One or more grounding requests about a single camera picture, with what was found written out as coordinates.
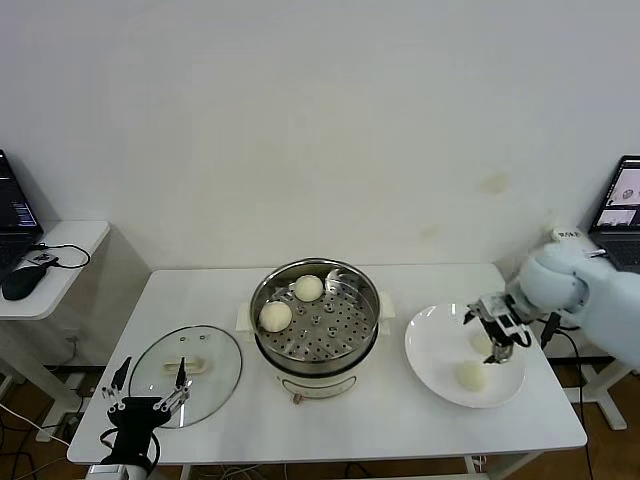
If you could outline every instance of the table leg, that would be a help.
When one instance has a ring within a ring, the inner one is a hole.
[[[516,470],[524,467],[534,458],[542,455],[544,452],[519,453],[513,455],[501,455],[502,460],[495,467],[488,469],[489,478],[491,480],[503,480]]]
[[[69,375],[69,378],[67,378],[65,385],[70,390],[75,390],[80,387],[80,385],[82,384],[82,380],[84,380],[84,373],[72,373],[71,375]],[[85,405],[84,403],[82,404],[82,407],[80,408],[80,410],[78,410],[77,407],[74,410],[72,410],[71,408],[65,406],[64,403],[55,402],[51,407],[51,410],[49,410],[49,413],[47,413],[47,416],[42,422],[42,425],[43,426],[44,425],[60,425],[62,423],[62,420],[64,419],[64,416],[67,413],[76,413],[76,412],[80,413],[80,412],[86,411],[87,406],[89,404],[88,399],[86,403],[87,405]],[[44,430],[51,435],[55,435],[56,434],[55,432],[57,429],[58,427],[55,426],[55,427],[45,428]],[[50,441],[51,441],[51,437],[49,437],[45,433],[38,432],[36,434],[36,442],[50,442]]]
[[[618,410],[613,398],[609,395],[609,389],[622,380],[631,368],[616,360],[600,373],[596,373],[591,365],[582,366],[582,375],[587,383],[582,387],[584,403],[597,403],[602,413],[609,422],[612,430],[626,430],[627,422]],[[564,389],[571,403],[580,402],[580,389],[578,387]]]
[[[2,397],[4,397],[4,394],[7,393],[12,384],[21,385],[24,383],[24,377],[2,360],[0,360],[0,373],[4,376],[0,384],[0,400],[2,400]]]
[[[191,477],[191,465],[183,465],[180,471],[180,480],[189,480]]]
[[[0,355],[10,367],[24,375],[56,402],[64,404],[71,411],[75,411],[80,406],[80,397],[40,365],[40,362],[22,348],[20,342],[8,329],[4,328],[0,331]]]

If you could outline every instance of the stain on wall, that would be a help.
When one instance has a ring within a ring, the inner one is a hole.
[[[422,229],[422,231],[420,232],[420,238],[422,240],[431,240],[433,237],[438,235],[438,233],[440,233],[440,229],[441,227],[438,224],[429,225]]]
[[[490,195],[499,195],[506,192],[510,184],[511,177],[509,174],[500,172],[485,177],[480,183],[478,183],[477,190]]]

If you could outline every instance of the laptop screen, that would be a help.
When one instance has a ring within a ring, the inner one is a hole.
[[[0,150],[0,233],[41,232],[31,207]]]
[[[622,157],[592,229],[640,229],[640,157]]]

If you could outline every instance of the white plate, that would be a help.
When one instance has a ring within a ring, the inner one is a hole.
[[[404,345],[411,367],[422,382],[450,402],[472,408],[503,405],[520,391],[525,362],[518,347],[509,362],[485,365],[489,384],[481,392],[471,392],[458,383],[455,367],[465,360],[483,362],[471,339],[484,332],[480,320],[463,325],[466,305],[444,303],[424,309],[409,322]]]

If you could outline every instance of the wooden floor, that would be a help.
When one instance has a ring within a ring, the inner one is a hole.
[[[555,371],[564,386],[574,386],[577,383],[575,367],[557,367]],[[90,395],[90,388],[97,380],[96,376],[88,377],[80,393],[85,396]],[[610,430],[598,407],[585,405],[594,478],[596,480],[640,479],[640,378],[627,376],[614,386],[611,393],[626,418],[629,428],[618,432]],[[43,411],[46,412],[50,404],[50,400],[29,383],[12,387],[2,402],[31,419],[35,419]],[[8,427],[21,429],[27,427],[24,422],[4,411],[0,416]],[[73,432],[70,430],[67,428],[67,435],[72,435]],[[21,455],[17,462],[16,473],[13,478],[11,476],[15,460],[15,455],[12,453],[18,450],[25,435],[27,434],[24,432],[5,431],[4,441],[0,440],[0,480],[17,480],[31,471],[27,456]],[[36,468],[47,462],[64,458],[66,450],[64,445],[56,442],[36,443],[34,438],[33,432],[28,434],[22,451],[32,455]],[[497,461],[499,457],[489,458],[489,464]],[[464,462],[461,459],[363,462],[362,465],[377,477],[465,472]],[[287,466],[288,479],[346,478],[346,466],[345,463],[292,464]],[[159,467],[158,471],[168,480],[177,480],[180,476],[179,467],[163,466]],[[284,478],[283,465],[264,465],[259,467],[258,472],[265,480]],[[198,467],[194,469],[191,478],[193,480],[219,479],[221,473],[220,466]],[[85,474],[86,467],[73,465],[66,459],[62,459],[42,470],[38,478],[40,480],[82,479]],[[357,466],[352,466],[348,474],[349,478],[366,477],[366,474]],[[510,478],[512,480],[588,480],[584,449],[545,453]]]

